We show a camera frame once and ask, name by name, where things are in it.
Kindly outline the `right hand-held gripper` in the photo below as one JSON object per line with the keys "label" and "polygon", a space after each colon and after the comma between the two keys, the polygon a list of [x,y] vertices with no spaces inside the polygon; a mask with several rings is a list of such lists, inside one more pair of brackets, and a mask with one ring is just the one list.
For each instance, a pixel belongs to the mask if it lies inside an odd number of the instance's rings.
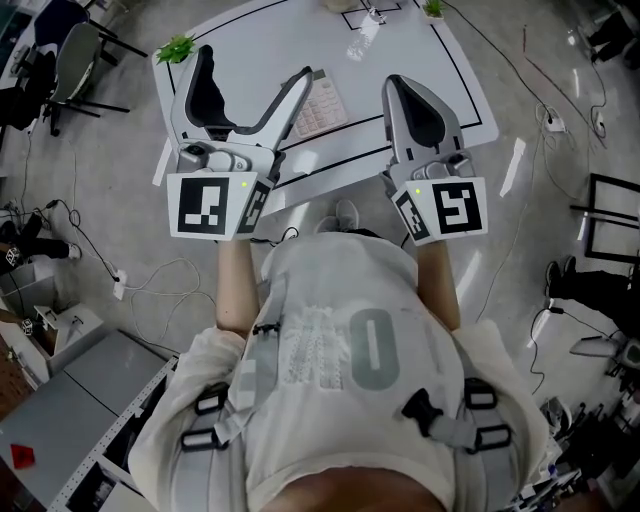
{"label": "right hand-held gripper", "polygon": [[[464,140],[453,110],[429,88],[402,75],[386,78],[382,104],[394,164],[381,178],[413,243],[487,233],[485,179],[475,174],[469,152],[458,151]],[[428,155],[445,156],[421,165],[412,161]]]}

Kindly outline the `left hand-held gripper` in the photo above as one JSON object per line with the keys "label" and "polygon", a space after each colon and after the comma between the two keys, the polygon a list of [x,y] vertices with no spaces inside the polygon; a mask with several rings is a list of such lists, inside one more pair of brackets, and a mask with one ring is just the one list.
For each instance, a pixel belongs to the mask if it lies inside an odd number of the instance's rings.
{"label": "left hand-held gripper", "polygon": [[[191,140],[180,145],[176,171],[166,176],[170,232],[185,239],[249,239],[280,178],[285,155],[275,150],[310,93],[313,71],[304,67],[291,76],[252,127],[227,118],[213,71],[213,49],[204,45],[188,59],[174,95],[173,132],[178,142]],[[230,132],[232,143],[216,141]]]}

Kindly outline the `pink and white calculator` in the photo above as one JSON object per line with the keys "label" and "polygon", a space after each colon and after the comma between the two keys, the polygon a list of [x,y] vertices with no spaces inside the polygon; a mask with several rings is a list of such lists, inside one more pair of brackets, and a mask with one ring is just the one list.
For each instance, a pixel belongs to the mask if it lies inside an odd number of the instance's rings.
{"label": "pink and white calculator", "polygon": [[346,110],[333,81],[324,69],[315,70],[312,88],[294,125],[296,136],[309,139],[347,123]]}

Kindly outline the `person's left forearm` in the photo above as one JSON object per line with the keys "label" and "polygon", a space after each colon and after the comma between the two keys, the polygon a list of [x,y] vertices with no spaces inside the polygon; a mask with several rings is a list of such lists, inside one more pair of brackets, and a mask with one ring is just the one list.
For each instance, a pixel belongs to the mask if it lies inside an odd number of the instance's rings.
{"label": "person's left forearm", "polygon": [[222,241],[217,258],[216,325],[246,339],[260,312],[251,244]]}

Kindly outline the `person's right forearm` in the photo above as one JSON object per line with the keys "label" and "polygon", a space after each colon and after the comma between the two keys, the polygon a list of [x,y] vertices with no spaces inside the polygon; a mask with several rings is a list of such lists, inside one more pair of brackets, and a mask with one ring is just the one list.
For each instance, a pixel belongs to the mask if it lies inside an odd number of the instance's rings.
{"label": "person's right forearm", "polygon": [[419,246],[416,257],[420,300],[447,329],[459,329],[460,306],[446,242]]}

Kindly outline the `person's right grey shoe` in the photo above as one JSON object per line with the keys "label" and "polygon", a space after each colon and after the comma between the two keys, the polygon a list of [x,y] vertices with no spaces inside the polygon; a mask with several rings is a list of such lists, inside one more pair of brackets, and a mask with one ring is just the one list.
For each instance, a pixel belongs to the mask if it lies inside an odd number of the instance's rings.
{"label": "person's right grey shoe", "polygon": [[350,232],[359,228],[359,212],[351,200],[341,199],[336,204],[336,218],[338,228],[342,232]]}

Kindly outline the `grey chair with black legs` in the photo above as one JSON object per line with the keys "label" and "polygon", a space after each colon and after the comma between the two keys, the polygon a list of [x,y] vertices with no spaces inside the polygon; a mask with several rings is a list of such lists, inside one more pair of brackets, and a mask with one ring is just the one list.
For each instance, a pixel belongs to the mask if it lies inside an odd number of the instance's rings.
{"label": "grey chair with black legs", "polygon": [[82,109],[82,106],[120,113],[130,112],[128,108],[96,103],[81,98],[100,60],[104,60],[111,66],[118,64],[117,59],[104,49],[105,43],[113,43],[143,58],[148,57],[146,52],[107,34],[90,22],[74,25],[57,53],[55,89],[46,102],[50,119],[50,134],[53,137],[58,137],[60,134],[57,124],[63,109],[94,118],[100,118],[101,115]]}

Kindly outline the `person's white t-shirt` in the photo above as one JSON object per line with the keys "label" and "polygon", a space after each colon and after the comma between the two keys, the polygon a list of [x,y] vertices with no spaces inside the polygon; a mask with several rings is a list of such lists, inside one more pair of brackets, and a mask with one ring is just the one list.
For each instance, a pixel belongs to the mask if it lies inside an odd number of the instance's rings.
{"label": "person's white t-shirt", "polygon": [[[369,302],[375,297],[389,299],[393,290],[399,291],[402,302],[421,304],[460,342],[482,377],[496,387],[508,410],[515,415],[521,438],[518,493],[523,489],[543,458],[549,436],[547,422],[515,369],[493,322],[461,325],[450,331],[424,306],[417,294],[416,256],[379,237],[327,232],[292,239],[273,249],[264,262],[262,276],[269,287],[268,297],[273,282],[282,278],[297,288],[307,308],[336,309],[343,299],[352,302]],[[260,312],[254,325],[266,301],[259,303]],[[254,325],[246,339],[221,330],[216,324],[197,335],[190,349],[180,357],[172,380],[142,428],[129,455],[129,469],[138,490],[157,512],[173,512],[172,477],[181,437],[195,421],[197,399],[211,386],[232,381]],[[317,492],[294,489],[258,512],[455,511],[436,504],[424,490],[411,490],[399,501],[385,495],[361,496],[351,509],[333,511]]]}

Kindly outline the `blue chair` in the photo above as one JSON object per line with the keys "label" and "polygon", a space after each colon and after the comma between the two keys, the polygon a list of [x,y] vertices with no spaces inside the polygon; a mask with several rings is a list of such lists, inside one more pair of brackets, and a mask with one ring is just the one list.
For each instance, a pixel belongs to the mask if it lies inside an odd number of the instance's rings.
{"label": "blue chair", "polygon": [[88,11],[75,0],[50,0],[34,21],[36,30],[71,28],[88,22]]}

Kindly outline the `grey harness with black buckles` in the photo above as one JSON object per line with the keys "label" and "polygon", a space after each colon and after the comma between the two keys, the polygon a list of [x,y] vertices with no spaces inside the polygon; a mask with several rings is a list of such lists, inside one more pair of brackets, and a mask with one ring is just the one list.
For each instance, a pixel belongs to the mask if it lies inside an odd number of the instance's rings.
{"label": "grey harness with black buckles", "polygon": [[307,308],[275,280],[232,381],[205,390],[195,412],[173,512],[258,512],[294,489],[333,511],[415,489],[455,512],[499,512],[521,483],[504,397],[398,290]]}

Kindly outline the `white open box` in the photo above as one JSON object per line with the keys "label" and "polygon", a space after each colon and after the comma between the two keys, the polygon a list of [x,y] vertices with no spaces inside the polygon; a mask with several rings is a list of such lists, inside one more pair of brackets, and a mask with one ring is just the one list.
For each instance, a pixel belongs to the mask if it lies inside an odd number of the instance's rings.
{"label": "white open box", "polygon": [[89,350],[106,330],[103,320],[82,303],[60,313],[45,306],[36,306],[35,311],[34,346],[38,356],[32,368],[41,382]]}

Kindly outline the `grey and black office chair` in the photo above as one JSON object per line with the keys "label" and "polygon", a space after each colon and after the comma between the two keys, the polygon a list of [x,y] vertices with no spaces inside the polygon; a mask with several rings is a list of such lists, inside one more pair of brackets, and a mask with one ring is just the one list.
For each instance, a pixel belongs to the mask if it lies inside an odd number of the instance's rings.
{"label": "grey and black office chair", "polygon": [[625,370],[640,371],[640,340],[615,336],[592,336],[578,340],[570,349],[574,356],[605,359],[605,374],[617,377]]}

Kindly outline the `grey cabinet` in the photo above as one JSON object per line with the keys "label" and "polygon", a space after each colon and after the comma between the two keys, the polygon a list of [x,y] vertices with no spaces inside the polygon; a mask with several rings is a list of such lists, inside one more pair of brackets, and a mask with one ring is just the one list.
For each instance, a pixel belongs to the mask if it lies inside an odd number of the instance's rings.
{"label": "grey cabinet", "polygon": [[33,464],[14,474],[46,512],[156,512],[128,456],[176,364],[111,333],[0,422],[0,457],[32,449]]}

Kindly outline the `black metal frame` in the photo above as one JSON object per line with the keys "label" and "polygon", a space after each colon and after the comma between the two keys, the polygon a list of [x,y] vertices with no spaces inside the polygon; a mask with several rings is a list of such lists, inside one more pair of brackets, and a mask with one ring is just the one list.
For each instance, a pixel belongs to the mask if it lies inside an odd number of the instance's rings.
{"label": "black metal frame", "polygon": [[595,231],[598,223],[631,229],[640,234],[640,209],[637,214],[631,215],[596,207],[597,189],[600,184],[623,189],[635,193],[640,197],[640,184],[603,174],[590,174],[587,204],[585,206],[578,204],[571,204],[569,206],[572,211],[581,213],[585,221],[586,242],[584,246],[584,256],[591,259],[638,266],[640,265],[640,249],[636,251],[635,255],[596,251],[594,249]]}

